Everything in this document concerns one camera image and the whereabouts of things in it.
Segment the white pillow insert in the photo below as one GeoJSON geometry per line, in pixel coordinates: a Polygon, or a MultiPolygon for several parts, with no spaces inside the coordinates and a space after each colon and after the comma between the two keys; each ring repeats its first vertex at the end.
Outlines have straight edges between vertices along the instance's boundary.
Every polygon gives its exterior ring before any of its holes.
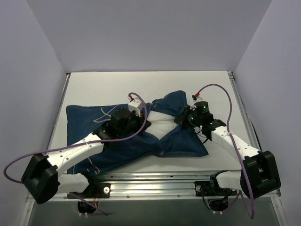
{"type": "Polygon", "coordinates": [[[171,115],[150,111],[147,121],[149,121],[151,125],[145,131],[161,140],[165,135],[177,127],[174,120],[175,117],[171,115]]]}

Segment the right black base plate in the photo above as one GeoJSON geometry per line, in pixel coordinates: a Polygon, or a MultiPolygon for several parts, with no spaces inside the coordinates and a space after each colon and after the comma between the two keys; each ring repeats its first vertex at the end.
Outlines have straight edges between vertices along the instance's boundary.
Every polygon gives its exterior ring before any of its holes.
{"type": "Polygon", "coordinates": [[[216,187],[210,181],[195,181],[194,188],[196,196],[234,196],[237,194],[235,190],[216,187]]]}

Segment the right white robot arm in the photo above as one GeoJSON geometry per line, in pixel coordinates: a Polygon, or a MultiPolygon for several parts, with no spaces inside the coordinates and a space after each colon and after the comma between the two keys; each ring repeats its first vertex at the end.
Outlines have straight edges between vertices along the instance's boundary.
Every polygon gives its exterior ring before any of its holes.
{"type": "Polygon", "coordinates": [[[200,128],[210,141],[218,144],[242,164],[241,171],[222,170],[210,176],[209,189],[220,194],[225,189],[242,191],[248,198],[258,198],[281,187],[275,156],[270,151],[252,147],[231,132],[226,123],[214,118],[208,102],[187,106],[175,119],[185,128],[200,128]]]}

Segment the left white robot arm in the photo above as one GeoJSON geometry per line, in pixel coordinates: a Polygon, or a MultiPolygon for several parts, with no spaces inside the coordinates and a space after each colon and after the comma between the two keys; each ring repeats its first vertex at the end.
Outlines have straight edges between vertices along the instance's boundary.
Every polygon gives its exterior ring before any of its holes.
{"type": "Polygon", "coordinates": [[[43,204],[59,193],[80,193],[83,197],[94,194],[95,185],[81,173],[66,175],[65,172],[89,158],[99,154],[111,144],[125,141],[145,131],[151,122],[147,113],[138,109],[118,109],[111,118],[79,142],[58,148],[47,154],[31,157],[21,181],[36,203],[43,204]]]}

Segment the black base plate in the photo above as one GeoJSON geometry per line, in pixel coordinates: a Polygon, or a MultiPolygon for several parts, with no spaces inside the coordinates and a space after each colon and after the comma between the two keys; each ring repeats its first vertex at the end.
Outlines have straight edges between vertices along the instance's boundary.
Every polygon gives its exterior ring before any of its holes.
{"type": "Polygon", "coordinates": [[[216,187],[210,181],[195,181],[194,188],[196,196],[234,196],[237,194],[235,190],[216,187]]]}
{"type": "Polygon", "coordinates": [[[73,192],[75,195],[84,199],[109,198],[111,192],[111,184],[106,182],[91,183],[83,192],[73,192]]]}

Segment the aluminium mounting rail frame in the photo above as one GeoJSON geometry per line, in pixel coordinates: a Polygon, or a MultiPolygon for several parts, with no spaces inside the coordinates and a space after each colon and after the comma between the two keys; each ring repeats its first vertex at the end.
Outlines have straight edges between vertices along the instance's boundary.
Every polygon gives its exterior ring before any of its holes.
{"type": "MultiPolygon", "coordinates": [[[[225,121],[228,98],[233,102],[231,129],[246,142],[258,146],[254,131],[238,98],[233,75],[214,72],[113,72],[71,73],[63,91],[60,114],[51,148],[65,144],[68,105],[100,106],[124,103],[129,92],[147,102],[184,90],[191,97],[199,89],[215,117],[225,121]]],[[[255,202],[250,219],[242,200],[223,214],[213,214],[195,195],[196,181],[207,180],[220,170],[239,168],[234,155],[208,142],[204,158],[158,158],[149,156],[101,176],[111,185],[110,196],[100,200],[109,216],[82,216],[77,200],[59,194],[38,205],[28,198],[29,226],[278,226],[279,196],[272,192],[255,202]]]]}

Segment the blue fish-print pillowcase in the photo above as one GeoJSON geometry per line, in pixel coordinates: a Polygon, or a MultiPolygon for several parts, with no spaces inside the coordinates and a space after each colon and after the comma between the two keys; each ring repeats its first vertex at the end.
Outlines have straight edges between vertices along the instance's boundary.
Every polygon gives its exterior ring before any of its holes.
{"type": "MultiPolygon", "coordinates": [[[[147,112],[156,111],[175,118],[179,117],[187,107],[186,93],[182,90],[171,92],[161,99],[147,103],[147,112]]],[[[66,107],[67,145],[72,145],[102,124],[107,122],[118,109],[127,109],[127,104],[108,106],[66,107]]],[[[194,129],[186,129],[179,125],[161,140],[146,131],[122,142],[111,143],[105,151],[90,156],[69,168],[69,174],[97,175],[130,164],[146,155],[157,157],[203,157],[208,151],[198,138],[194,129]]]]}

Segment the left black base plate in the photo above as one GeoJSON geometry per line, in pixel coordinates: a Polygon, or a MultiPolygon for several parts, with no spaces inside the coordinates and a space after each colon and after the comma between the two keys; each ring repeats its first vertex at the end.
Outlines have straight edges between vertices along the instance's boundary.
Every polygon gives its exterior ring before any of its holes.
{"type": "Polygon", "coordinates": [[[73,192],[75,195],[84,199],[109,198],[111,192],[111,184],[106,182],[91,183],[83,192],[73,192]]]}

